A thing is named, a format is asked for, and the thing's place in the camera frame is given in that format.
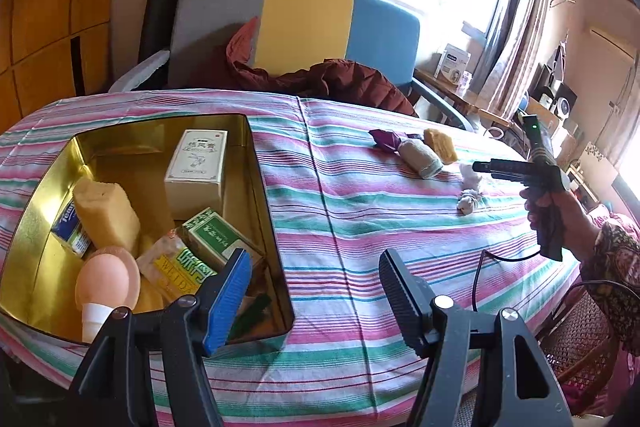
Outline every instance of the blue cushion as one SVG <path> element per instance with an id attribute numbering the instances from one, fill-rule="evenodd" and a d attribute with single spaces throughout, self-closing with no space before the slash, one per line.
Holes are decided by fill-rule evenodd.
<path id="1" fill-rule="evenodd" d="M 418 17 L 383 0 L 353 0 L 346 58 L 381 71 L 405 94 L 414 75 Z"/>

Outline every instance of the yellow sponge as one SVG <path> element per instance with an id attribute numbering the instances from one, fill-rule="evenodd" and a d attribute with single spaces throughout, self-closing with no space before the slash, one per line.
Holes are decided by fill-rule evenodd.
<path id="1" fill-rule="evenodd" d="M 458 161 L 456 148 L 453 147 L 453 140 L 448 134 L 435 129 L 424 130 L 424 142 L 433 149 L 444 165 L 450 165 Z"/>
<path id="2" fill-rule="evenodd" d="M 122 187 L 80 178 L 74 187 L 74 204 L 96 248 L 123 247 L 136 256 L 140 220 Z"/>

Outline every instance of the white cone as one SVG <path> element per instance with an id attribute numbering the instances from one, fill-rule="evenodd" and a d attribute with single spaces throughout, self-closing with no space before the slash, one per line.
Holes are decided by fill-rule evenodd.
<path id="1" fill-rule="evenodd" d="M 82 305 L 82 341 L 91 344 L 113 308 L 89 302 Z"/>

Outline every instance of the green medicine box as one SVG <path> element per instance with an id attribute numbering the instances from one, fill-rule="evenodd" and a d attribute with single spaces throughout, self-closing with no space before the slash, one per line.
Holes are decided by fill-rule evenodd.
<path id="1" fill-rule="evenodd" d="M 262 261 L 249 241 L 211 208 L 185 221 L 178 235 L 201 261 L 217 271 L 223 269 L 236 248 L 249 252 L 254 268 Z"/>

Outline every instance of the red jacket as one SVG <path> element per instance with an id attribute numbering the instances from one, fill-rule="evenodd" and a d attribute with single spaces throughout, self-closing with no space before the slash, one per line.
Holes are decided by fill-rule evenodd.
<path id="1" fill-rule="evenodd" d="M 269 76 L 247 66 L 252 37 L 258 25 L 254 17 L 231 38 L 226 48 L 213 50 L 210 60 L 189 82 L 190 87 L 279 92 L 300 97 L 377 107 L 417 117 L 404 94 L 378 70 L 344 58 L 327 58 L 307 70 Z"/>

